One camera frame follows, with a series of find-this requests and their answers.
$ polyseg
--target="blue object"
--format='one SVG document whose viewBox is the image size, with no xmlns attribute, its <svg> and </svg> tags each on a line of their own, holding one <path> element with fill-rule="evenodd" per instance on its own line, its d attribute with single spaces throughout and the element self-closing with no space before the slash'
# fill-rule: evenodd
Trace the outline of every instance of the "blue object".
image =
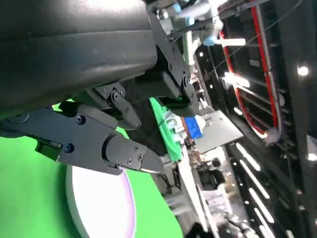
<svg viewBox="0 0 317 238">
<path fill-rule="evenodd" d="M 192 16 L 188 16 L 185 18 L 185 24 L 186 26 L 194 25 L 195 19 Z"/>
<path fill-rule="evenodd" d="M 185 122 L 191 138 L 196 139 L 203 136 L 195 118 L 185 118 Z"/>
<path fill-rule="evenodd" d="M 178 3 L 173 5 L 174 10 L 176 11 L 176 13 L 180 14 L 182 11 L 182 8 L 180 7 L 180 5 Z"/>
<path fill-rule="evenodd" d="M 204 42 L 203 44 L 205 46 L 214 46 L 216 44 L 216 41 L 217 41 L 217 37 L 215 36 L 209 36 L 207 37 L 206 39 L 204 39 Z"/>
</svg>

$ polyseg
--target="cable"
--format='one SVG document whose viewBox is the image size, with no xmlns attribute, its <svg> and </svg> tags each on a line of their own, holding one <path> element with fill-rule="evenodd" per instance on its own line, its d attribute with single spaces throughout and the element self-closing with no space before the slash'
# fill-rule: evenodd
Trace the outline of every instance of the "cable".
<svg viewBox="0 0 317 238">
<path fill-rule="evenodd" d="M 233 51 L 231 54 L 228 55 L 228 57 L 232 57 L 234 54 L 236 54 L 238 51 L 240 51 L 242 48 L 244 48 L 247 44 L 249 44 L 250 42 L 252 42 L 254 39 L 256 39 L 258 36 L 261 35 L 261 33 L 266 32 L 267 30 L 271 29 L 273 26 L 275 26 L 278 22 L 280 22 L 281 20 L 283 20 L 284 18 L 286 18 L 289 14 L 291 14 L 296 8 L 299 7 L 299 5 L 303 2 L 304 0 L 299 0 L 291 9 L 289 9 L 284 15 L 282 15 L 279 19 L 277 19 L 275 22 L 273 22 L 272 24 L 270 24 L 267 28 L 265 28 L 263 31 L 259 32 L 258 34 L 256 34 L 254 37 L 252 37 L 250 40 L 248 40 L 246 42 L 246 44 L 244 46 L 240 46 L 238 49 L 236 49 L 235 51 Z M 219 66 L 221 66 L 223 63 L 226 62 L 226 59 L 224 59 L 223 61 L 221 61 L 219 64 L 217 64 L 217 66 L 211 71 L 214 72 Z"/>
</svg>

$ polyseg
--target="robotic arm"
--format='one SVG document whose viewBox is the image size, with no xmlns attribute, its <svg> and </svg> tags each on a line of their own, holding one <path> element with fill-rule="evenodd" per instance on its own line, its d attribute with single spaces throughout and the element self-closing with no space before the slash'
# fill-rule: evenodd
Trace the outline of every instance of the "robotic arm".
<svg viewBox="0 0 317 238">
<path fill-rule="evenodd" d="M 141 0 L 14 0 L 0 11 L 1 136 L 32 137 L 37 152 L 95 171 L 162 172 L 153 151 L 115 131 L 141 125 L 120 82 L 135 80 L 179 116 L 197 114 L 198 101 L 181 53 Z"/>
</svg>

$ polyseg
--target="metal bracket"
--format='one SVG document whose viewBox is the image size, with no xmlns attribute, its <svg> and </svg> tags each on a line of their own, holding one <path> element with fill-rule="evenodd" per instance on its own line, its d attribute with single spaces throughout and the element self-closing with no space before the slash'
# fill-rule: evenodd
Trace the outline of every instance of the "metal bracket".
<svg viewBox="0 0 317 238">
<path fill-rule="evenodd" d="M 76 102 L 84 102 L 96 107 L 118 120 L 120 127 L 134 130 L 141 126 L 141 120 L 132 105 L 124 99 L 125 89 L 119 83 L 86 90 L 73 97 Z"/>
<path fill-rule="evenodd" d="M 65 102 L 60 108 L 62 112 L 43 108 L 8 118 L 1 126 L 36 139 L 36 151 L 58 162 L 113 175 L 122 173 L 120 167 L 162 172 L 156 154 L 115 131 L 115 118 L 78 103 Z"/>
</svg>

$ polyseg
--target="white plate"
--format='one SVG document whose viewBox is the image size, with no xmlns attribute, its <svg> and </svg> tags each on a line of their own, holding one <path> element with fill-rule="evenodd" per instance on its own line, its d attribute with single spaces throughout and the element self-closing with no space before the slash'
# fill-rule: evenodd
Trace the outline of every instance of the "white plate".
<svg viewBox="0 0 317 238">
<path fill-rule="evenodd" d="M 132 238 L 136 211 L 129 178 L 75 166 L 66 172 L 69 210 L 83 238 Z"/>
</svg>

